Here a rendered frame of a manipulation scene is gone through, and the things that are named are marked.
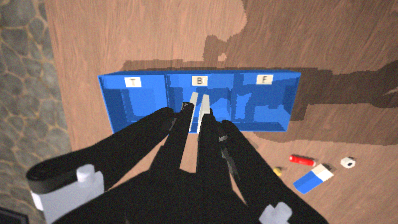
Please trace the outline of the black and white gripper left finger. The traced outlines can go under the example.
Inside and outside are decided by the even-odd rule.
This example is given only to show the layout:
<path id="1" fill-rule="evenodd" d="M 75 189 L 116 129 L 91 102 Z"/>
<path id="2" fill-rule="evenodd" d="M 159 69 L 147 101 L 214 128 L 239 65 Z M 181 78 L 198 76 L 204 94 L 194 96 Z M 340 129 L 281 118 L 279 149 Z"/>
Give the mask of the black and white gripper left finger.
<path id="1" fill-rule="evenodd" d="M 197 97 L 193 92 L 178 113 L 160 108 L 92 146 L 31 167 L 26 179 L 42 220 L 52 224 L 109 190 L 168 135 L 125 214 L 125 224 L 164 224 Z"/>

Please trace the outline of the blue three-compartment bin rack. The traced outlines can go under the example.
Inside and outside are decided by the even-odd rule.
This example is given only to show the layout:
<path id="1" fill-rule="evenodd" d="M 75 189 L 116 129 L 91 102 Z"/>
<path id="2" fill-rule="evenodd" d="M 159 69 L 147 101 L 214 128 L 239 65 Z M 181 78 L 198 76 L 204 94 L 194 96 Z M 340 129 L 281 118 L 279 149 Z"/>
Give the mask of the blue three-compartment bin rack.
<path id="1" fill-rule="evenodd" d="M 189 133 L 197 133 L 204 94 L 218 122 L 229 120 L 240 131 L 287 132 L 300 76 L 290 70 L 187 70 L 97 77 L 114 134 L 160 108 L 180 112 L 193 92 L 198 97 Z"/>

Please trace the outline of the grey hex nut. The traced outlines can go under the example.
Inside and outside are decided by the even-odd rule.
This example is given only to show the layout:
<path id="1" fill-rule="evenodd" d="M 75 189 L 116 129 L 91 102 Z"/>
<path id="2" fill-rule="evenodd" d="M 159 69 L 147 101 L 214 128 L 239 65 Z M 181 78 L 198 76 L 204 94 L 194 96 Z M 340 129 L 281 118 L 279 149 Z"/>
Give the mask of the grey hex nut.
<path id="1" fill-rule="evenodd" d="M 353 161 L 351 158 L 346 157 L 346 158 L 341 160 L 341 164 L 344 167 L 350 168 L 350 167 L 354 166 L 355 161 Z"/>

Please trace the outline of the yellow bolt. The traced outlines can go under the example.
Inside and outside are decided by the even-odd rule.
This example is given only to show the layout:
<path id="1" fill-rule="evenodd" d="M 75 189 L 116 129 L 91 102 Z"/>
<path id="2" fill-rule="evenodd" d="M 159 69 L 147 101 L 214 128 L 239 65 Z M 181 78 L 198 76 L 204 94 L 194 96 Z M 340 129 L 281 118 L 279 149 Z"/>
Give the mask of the yellow bolt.
<path id="1" fill-rule="evenodd" d="M 282 171 L 279 169 L 279 168 L 274 168 L 274 172 L 277 174 L 277 175 L 281 175 L 282 174 Z"/>

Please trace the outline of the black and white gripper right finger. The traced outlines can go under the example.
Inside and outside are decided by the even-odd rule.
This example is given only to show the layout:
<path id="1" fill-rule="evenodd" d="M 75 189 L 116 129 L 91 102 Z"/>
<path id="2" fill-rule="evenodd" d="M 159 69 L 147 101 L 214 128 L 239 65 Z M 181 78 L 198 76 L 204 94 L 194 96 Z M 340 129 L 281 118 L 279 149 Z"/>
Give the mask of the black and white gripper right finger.
<path id="1" fill-rule="evenodd" d="M 285 185 L 233 122 L 216 121 L 209 95 L 203 95 L 197 133 L 196 173 L 203 173 L 203 224 L 244 224 L 230 173 L 262 224 L 329 224 Z"/>

